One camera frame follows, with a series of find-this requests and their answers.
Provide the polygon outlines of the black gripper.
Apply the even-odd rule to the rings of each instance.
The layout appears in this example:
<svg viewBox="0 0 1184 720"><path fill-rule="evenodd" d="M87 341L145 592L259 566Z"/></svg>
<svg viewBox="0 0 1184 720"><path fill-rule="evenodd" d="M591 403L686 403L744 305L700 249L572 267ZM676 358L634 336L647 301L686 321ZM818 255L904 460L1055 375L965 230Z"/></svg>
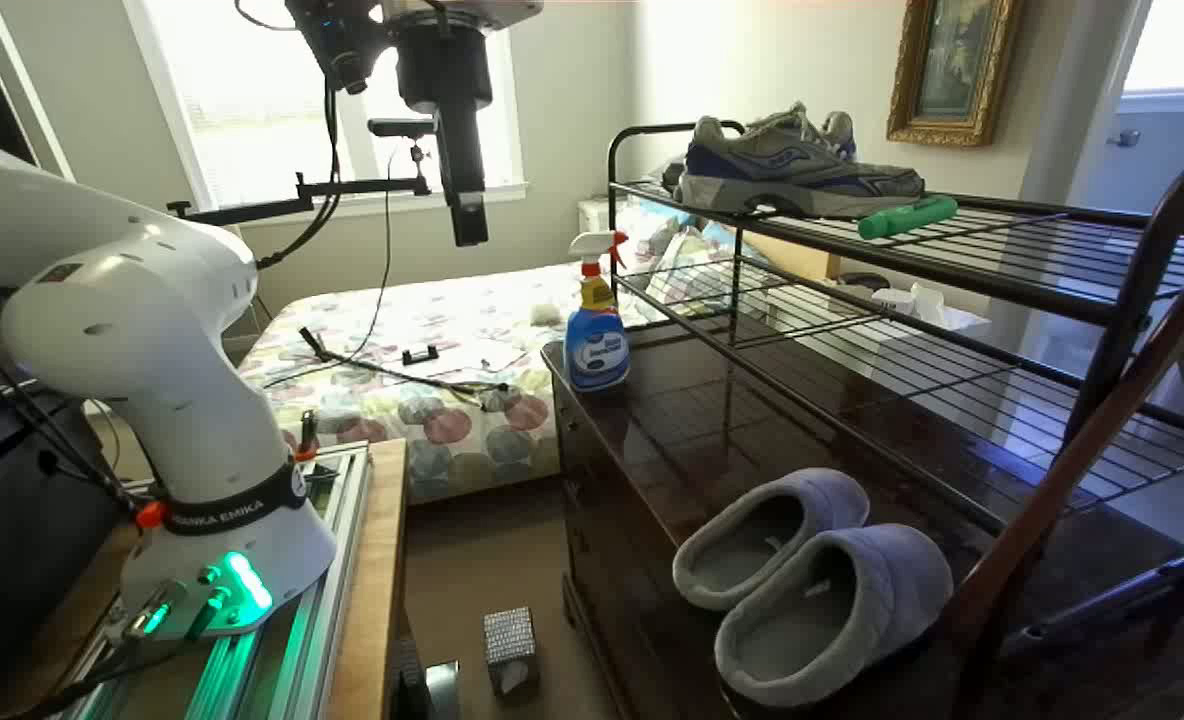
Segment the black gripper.
<svg viewBox="0 0 1184 720"><path fill-rule="evenodd" d="M458 249L489 240L485 156L475 111L490 102L485 32L426 20L395 32L400 98L423 111L440 146L440 185Z"/></svg>

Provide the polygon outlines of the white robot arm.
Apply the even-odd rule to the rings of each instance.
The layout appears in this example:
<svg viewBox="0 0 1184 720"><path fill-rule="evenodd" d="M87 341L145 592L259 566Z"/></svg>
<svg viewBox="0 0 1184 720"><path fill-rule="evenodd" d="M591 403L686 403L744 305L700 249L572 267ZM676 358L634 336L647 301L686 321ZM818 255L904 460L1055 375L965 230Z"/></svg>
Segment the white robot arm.
<svg viewBox="0 0 1184 720"><path fill-rule="evenodd" d="M0 341L40 385L112 403L165 485L121 576L150 639L259 628L335 561L272 403L225 357L252 249L0 146Z"/></svg>

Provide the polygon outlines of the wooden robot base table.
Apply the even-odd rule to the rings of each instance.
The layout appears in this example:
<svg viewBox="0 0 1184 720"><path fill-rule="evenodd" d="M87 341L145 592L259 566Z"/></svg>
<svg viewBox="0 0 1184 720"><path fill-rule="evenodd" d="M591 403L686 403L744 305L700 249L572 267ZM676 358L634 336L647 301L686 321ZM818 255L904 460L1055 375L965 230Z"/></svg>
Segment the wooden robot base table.
<svg viewBox="0 0 1184 720"><path fill-rule="evenodd" d="M393 720L404 625L404 441L335 445L321 464L335 566L255 632L145 639L137 611L82 578L23 660L7 720Z"/></svg>

